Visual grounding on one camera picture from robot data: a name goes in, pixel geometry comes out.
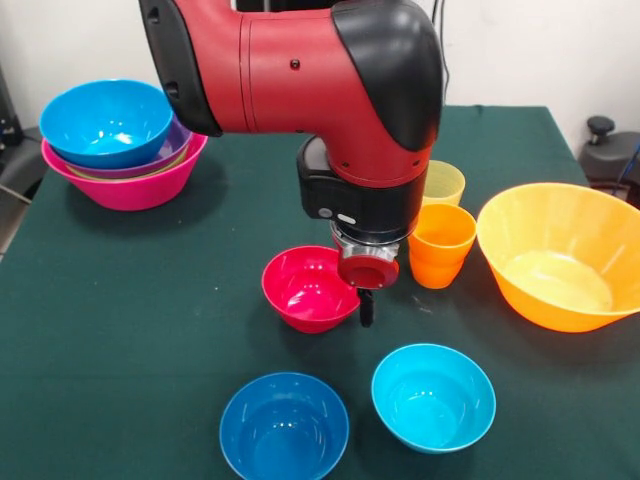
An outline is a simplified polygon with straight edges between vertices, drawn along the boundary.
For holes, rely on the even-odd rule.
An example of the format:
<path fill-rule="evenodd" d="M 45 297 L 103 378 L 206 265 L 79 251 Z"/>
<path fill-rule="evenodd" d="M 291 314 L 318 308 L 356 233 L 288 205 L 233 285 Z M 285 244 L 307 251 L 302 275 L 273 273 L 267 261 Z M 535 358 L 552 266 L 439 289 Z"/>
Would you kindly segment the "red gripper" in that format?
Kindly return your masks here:
<path fill-rule="evenodd" d="M 387 288 L 395 283 L 399 274 L 397 261 L 370 255 L 355 255 L 340 258 L 337 271 L 345 283 L 358 288 L 360 323 L 365 328 L 371 327 L 375 316 L 375 302 L 371 290 Z"/>

